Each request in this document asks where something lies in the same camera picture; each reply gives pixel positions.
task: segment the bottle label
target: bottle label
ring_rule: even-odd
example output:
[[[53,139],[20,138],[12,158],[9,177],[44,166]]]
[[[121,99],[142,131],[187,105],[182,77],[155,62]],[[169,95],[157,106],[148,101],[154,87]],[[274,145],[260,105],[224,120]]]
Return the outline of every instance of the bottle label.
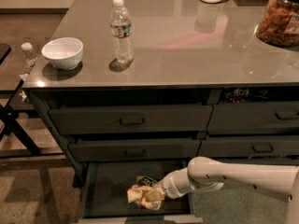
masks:
[[[112,34],[118,38],[125,38],[131,35],[131,23],[127,22],[123,25],[114,25],[111,23],[110,25]]]
[[[294,13],[286,30],[284,31],[285,34],[293,34],[299,35],[299,14]]]

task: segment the drawer handle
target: drawer handle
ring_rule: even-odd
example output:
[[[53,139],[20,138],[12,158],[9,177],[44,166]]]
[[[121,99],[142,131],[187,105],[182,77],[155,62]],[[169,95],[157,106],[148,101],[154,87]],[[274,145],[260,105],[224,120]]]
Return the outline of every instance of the drawer handle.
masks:
[[[145,119],[142,118],[140,121],[125,121],[124,119],[120,119],[121,126],[136,126],[144,124]]]
[[[273,147],[268,143],[254,144],[252,149],[255,153],[271,153],[274,151]]]
[[[277,112],[276,116],[279,120],[299,120],[297,112]]]
[[[124,155],[125,155],[125,157],[128,157],[128,158],[147,157],[147,151],[144,149],[138,150],[138,151],[125,150]]]

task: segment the food in jar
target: food in jar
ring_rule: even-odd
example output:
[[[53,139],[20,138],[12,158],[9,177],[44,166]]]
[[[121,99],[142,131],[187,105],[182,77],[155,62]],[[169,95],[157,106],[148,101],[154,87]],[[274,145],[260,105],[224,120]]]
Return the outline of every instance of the food in jar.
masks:
[[[288,0],[269,0],[257,36],[279,47],[299,45],[299,4]]]

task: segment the white bowl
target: white bowl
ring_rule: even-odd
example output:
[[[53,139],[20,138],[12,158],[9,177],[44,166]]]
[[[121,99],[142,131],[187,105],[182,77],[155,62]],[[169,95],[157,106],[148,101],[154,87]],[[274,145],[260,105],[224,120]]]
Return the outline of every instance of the white bowl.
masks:
[[[73,37],[58,38],[47,43],[41,52],[54,67],[71,70],[82,59],[83,43]]]

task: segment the plastic water bottle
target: plastic water bottle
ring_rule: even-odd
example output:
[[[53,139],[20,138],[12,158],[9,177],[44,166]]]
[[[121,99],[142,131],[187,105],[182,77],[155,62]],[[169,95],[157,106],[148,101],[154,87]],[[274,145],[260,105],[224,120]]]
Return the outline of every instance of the plastic water bottle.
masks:
[[[117,61],[121,64],[130,63],[134,58],[132,24],[129,11],[123,5],[123,0],[113,0],[110,27]]]
[[[29,68],[29,72],[31,72],[38,60],[38,55],[29,42],[21,44],[21,49],[26,56],[26,63]]]

